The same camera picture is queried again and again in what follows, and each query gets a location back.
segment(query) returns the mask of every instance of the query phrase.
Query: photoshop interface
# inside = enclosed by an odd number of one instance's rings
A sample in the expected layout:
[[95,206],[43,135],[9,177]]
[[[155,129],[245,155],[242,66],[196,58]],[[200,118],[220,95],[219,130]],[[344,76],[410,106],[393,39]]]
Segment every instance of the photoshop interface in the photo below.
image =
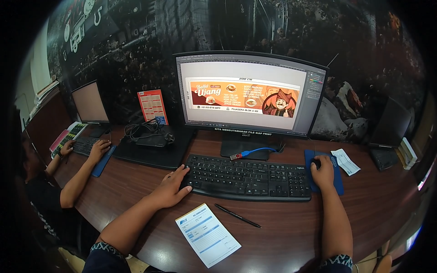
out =
[[186,124],[306,136],[326,71],[272,57],[176,57]]

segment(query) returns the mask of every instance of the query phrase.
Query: receipt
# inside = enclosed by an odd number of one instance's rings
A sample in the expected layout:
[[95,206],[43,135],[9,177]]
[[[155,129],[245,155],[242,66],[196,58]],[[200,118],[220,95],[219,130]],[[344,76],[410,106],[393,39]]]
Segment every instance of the receipt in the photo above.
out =
[[361,170],[355,163],[352,162],[343,149],[331,151],[331,154],[337,157],[338,165],[344,169],[347,175],[351,176],[357,171]]
[[176,219],[176,224],[207,268],[241,247],[205,203]]

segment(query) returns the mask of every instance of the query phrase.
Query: black shirt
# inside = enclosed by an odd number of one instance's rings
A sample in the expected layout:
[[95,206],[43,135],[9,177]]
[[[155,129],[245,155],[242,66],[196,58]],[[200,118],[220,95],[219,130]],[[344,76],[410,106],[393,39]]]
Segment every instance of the black shirt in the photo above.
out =
[[80,214],[75,208],[61,208],[61,188],[53,186],[45,172],[26,184],[27,196],[47,231],[62,244],[77,245]]

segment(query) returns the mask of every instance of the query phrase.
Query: pen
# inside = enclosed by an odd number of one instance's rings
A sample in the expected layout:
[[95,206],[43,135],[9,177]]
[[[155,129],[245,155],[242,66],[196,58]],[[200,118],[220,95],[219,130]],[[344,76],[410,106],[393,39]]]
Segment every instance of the pen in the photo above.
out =
[[247,220],[247,219],[245,219],[245,218],[243,218],[243,217],[241,217],[241,216],[239,216],[239,215],[236,215],[235,213],[233,213],[233,212],[231,212],[231,211],[225,209],[224,207],[220,206],[219,204],[214,204],[214,205],[215,205],[216,207],[218,207],[219,209],[221,209],[222,211],[224,211],[224,212],[226,212],[226,213],[229,213],[230,215],[232,215],[232,216],[234,216],[234,217],[236,217],[236,218],[238,218],[238,219],[240,219],[240,220],[242,220],[242,221],[244,221],[244,222],[246,222],[246,223],[248,223],[248,224],[251,224],[252,226],[255,226],[255,227],[257,227],[257,228],[261,228],[260,225],[255,224],[254,222],[249,221],[249,220]]

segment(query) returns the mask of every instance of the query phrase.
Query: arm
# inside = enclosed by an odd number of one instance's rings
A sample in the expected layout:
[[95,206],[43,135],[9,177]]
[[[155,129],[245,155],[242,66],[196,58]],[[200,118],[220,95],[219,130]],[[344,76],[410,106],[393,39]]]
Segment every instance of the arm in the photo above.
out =
[[352,258],[353,240],[349,219],[334,187],[334,169],[329,156],[316,156],[321,167],[311,163],[311,175],[323,199],[322,260],[345,254]]
[[[72,145],[75,143],[75,140],[69,140],[65,143],[65,145],[61,148],[61,155],[62,156],[66,156],[68,154],[71,153],[71,151],[73,150]],[[55,173],[55,171],[58,169],[59,164],[61,162],[62,158],[59,155],[55,155],[55,157],[53,158],[53,160],[49,163],[49,165],[47,166],[47,168],[45,169],[45,173],[47,174],[47,176],[53,176],[53,174]]]
[[55,155],[55,157],[52,159],[52,161],[49,163],[47,168],[45,169],[45,173],[47,176],[53,176],[56,169],[59,166],[59,163],[61,162],[61,157],[59,155]]
[[150,218],[161,208],[179,203],[191,190],[187,186],[179,190],[180,183],[190,168],[180,166],[167,174],[161,184],[148,196],[109,223],[100,234],[97,242],[105,242],[124,255],[134,247],[141,231]]
[[109,150],[109,145],[111,145],[111,142],[108,140],[99,140],[94,143],[88,159],[62,189],[60,196],[61,208],[74,206],[74,202],[85,187],[94,166],[100,161],[106,151]]

